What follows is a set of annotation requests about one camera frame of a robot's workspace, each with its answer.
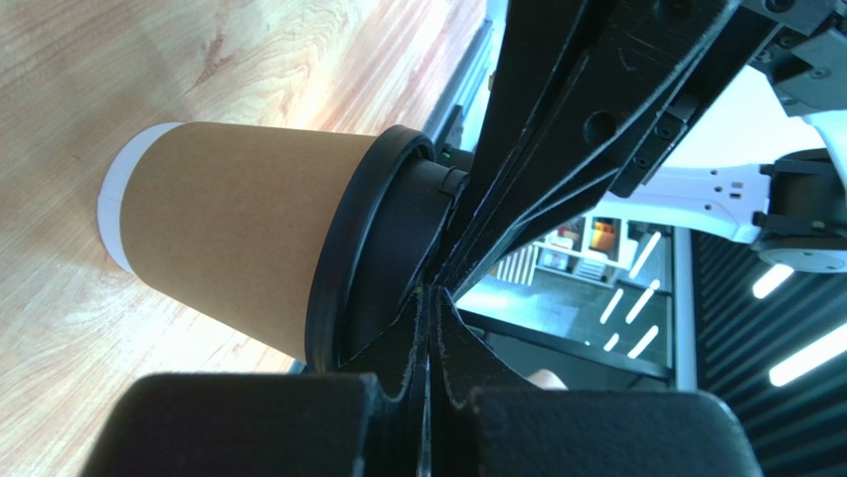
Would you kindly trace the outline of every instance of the black corrugated panel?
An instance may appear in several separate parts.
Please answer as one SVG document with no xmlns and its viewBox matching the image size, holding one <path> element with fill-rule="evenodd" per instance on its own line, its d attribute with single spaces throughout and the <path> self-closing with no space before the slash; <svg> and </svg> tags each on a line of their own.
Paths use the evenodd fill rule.
<svg viewBox="0 0 847 477">
<path fill-rule="evenodd" d="M 782 388 L 768 371 L 847 320 L 847 275 L 770 269 L 746 245 L 692 233 L 700 388 L 739 417 L 767 475 L 847 476 L 847 353 Z"/>
</svg>

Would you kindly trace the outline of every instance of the ceiling light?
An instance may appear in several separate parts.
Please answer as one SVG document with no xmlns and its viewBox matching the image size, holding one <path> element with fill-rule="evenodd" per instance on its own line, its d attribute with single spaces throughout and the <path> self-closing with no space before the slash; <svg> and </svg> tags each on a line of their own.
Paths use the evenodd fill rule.
<svg viewBox="0 0 847 477">
<path fill-rule="evenodd" d="M 650 238 L 650 241 L 647 243 L 644 251 L 638 256 L 638 260 L 635 261 L 635 265 L 633 265 L 632 269 L 629 270 L 629 278 L 635 278 L 638 275 L 638 272 L 641 271 L 641 267 L 644 266 L 644 262 L 647 261 L 647 257 L 653 253 L 653 249 L 656 248 L 656 244 L 659 243 L 659 239 L 661 238 L 661 233 L 657 232 L 653 234 L 653 237 Z"/>
<path fill-rule="evenodd" d="M 753 284 L 753 296 L 758 299 L 765 298 L 791 276 L 794 269 L 788 265 L 774 265 L 762 278 Z"/>
<path fill-rule="evenodd" d="M 606 351 L 611 351 L 611 349 L 614 348 L 614 345 L 617 344 L 617 340 L 619 339 L 620 337 L 617 335 L 617 333 L 611 335 L 611 338 L 608 339 L 608 343 L 606 343 L 605 346 L 603 346 L 602 348 Z"/>
<path fill-rule="evenodd" d="M 658 334 L 659 334 L 659 327 L 658 327 L 658 326 L 655 326 L 655 325 L 651 326 L 651 327 L 650 327 L 650 329 L 649 329 L 649 330 L 647 330 L 647 334 L 646 334 L 646 335 L 644 335 L 644 336 L 641 338 L 641 341 L 639 341 L 639 342 L 638 342 L 638 344 L 637 344 L 637 345 L 635 345 L 635 348 L 632 348 L 632 351 L 630 351 L 629 353 L 627 353 L 627 354 L 626 354 L 626 356 L 628 356 L 629 358 L 632 358 L 633 360 L 634 360 L 635 358 L 638 358 L 638 355 L 640 355 L 640 354 L 641 354 L 641 352 L 643 352 L 643 351 L 644 351 L 644 349 L 645 349 L 645 348 L 647 348 L 647 346 L 648 346 L 650 343 L 652 343 L 653 339 L 654 339 L 654 338 L 656 337 L 656 335 L 658 335 Z"/>
<path fill-rule="evenodd" d="M 618 288 L 617 291 L 614 292 L 614 296 L 611 297 L 611 301 L 608 302 L 608 305 L 605 307 L 605 310 L 600 316 L 601 324 L 605 324 L 605 322 L 608 321 L 608 317 L 611 316 L 611 312 L 614 311 L 614 307 L 617 306 L 617 302 L 620 301 L 621 296 L 623 296 L 623 288 Z"/>
<path fill-rule="evenodd" d="M 785 386 L 847 351 L 847 323 L 770 369 L 770 383 Z"/>
<path fill-rule="evenodd" d="M 659 287 L 659 280 L 653 280 L 650 283 L 650 287 L 644 290 L 644 293 L 641 293 L 641 297 L 638 298 L 638 301 L 632 306 L 632 309 L 629 310 L 629 314 L 626 315 L 626 324 L 630 324 L 635 321 L 635 317 L 638 316 L 638 313 L 641 313 L 641 309 L 644 308 L 644 305 L 647 304 L 647 301 L 653 296 L 656 290 Z"/>
</svg>

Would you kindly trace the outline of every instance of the fluorescent light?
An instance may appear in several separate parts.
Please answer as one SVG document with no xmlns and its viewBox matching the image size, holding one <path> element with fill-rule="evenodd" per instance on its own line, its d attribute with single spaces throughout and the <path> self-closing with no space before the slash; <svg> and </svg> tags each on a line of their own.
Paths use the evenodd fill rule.
<svg viewBox="0 0 847 477">
<path fill-rule="evenodd" d="M 608 343 L 606 343 L 605 346 L 603 346 L 602 348 L 606 351 L 611 351 L 611 349 L 614 348 L 614 345 L 617 344 L 617 340 L 619 339 L 620 337 L 617 335 L 617 333 L 611 335 L 611 338 L 608 339 Z"/>
<path fill-rule="evenodd" d="M 606 305 L 605 310 L 602 312 L 602 316 L 600 316 L 600 323 L 605 324 L 608 321 L 608 317 L 611 316 L 611 312 L 614 311 L 614 307 L 617 306 L 617 302 L 620 301 L 620 297 L 623 296 L 623 288 L 618 288 L 617 291 L 614 292 L 614 296 L 611 297 L 611 301 Z"/>
<path fill-rule="evenodd" d="M 635 265 L 633 265 L 632 269 L 629 270 L 629 278 L 635 278 L 638 275 L 638 272 L 641 271 L 641 267 L 644 266 L 644 262 L 647 261 L 647 257 L 653 253 L 653 249 L 656 248 L 656 244 L 659 243 L 659 239 L 661 238 L 661 233 L 657 232 L 653 234 L 653 237 L 650 238 L 650 241 L 647 243 L 644 251 L 638 256 L 638 260 L 635 261 Z"/>
<path fill-rule="evenodd" d="M 774 265 L 753 284 L 753 296 L 758 299 L 765 298 L 784 281 L 788 280 L 792 273 L 794 273 L 794 269 L 788 265 Z"/>
<path fill-rule="evenodd" d="M 653 296 L 655 290 L 659 288 L 659 280 L 653 280 L 650 283 L 650 287 L 644 290 L 644 293 L 641 293 L 641 297 L 638 298 L 638 301 L 632 305 L 632 309 L 629 310 L 629 314 L 626 315 L 626 324 L 630 324 L 635 321 L 635 317 L 638 316 L 638 313 L 641 313 L 641 309 L 644 308 L 644 305 L 647 304 L 647 301 Z"/>
<path fill-rule="evenodd" d="M 628 356 L 629 358 L 632 358 L 633 360 L 635 358 L 638 358 L 638 355 L 640 355 L 641 352 L 643 352 L 644 349 L 647 348 L 647 345 L 652 343 L 653 339 L 658 334 L 659 334 L 659 327 L 655 326 L 655 325 L 651 326 L 650 329 L 647 330 L 647 334 L 644 335 L 641 338 L 641 341 L 639 341 L 638 344 L 635 345 L 635 348 L 632 348 L 632 351 L 627 353 L 626 356 Z"/>
<path fill-rule="evenodd" d="M 847 323 L 770 369 L 770 383 L 785 386 L 847 351 Z"/>
</svg>

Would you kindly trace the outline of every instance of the wooden table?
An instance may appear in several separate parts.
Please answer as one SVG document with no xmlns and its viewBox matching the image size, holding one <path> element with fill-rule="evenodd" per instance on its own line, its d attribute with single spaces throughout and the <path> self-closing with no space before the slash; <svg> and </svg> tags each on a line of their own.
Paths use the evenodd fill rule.
<svg viewBox="0 0 847 477">
<path fill-rule="evenodd" d="M 421 127 L 483 15 L 423 0 L 0 4 L 0 475 L 79 472 L 158 372 L 290 358 L 147 288 L 100 244 L 114 154 L 164 121 Z"/>
</svg>

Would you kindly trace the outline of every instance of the wood grain surface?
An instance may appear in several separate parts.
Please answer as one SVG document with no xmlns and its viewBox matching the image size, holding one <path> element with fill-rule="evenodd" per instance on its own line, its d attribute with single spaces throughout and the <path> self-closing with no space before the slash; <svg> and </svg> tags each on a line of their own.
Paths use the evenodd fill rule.
<svg viewBox="0 0 847 477">
<path fill-rule="evenodd" d="M 482 4 L 0 3 L 0 475 L 79 472 L 143 375 L 291 363 L 106 255 L 96 196 L 129 138 L 164 121 L 421 127 Z"/>
</svg>

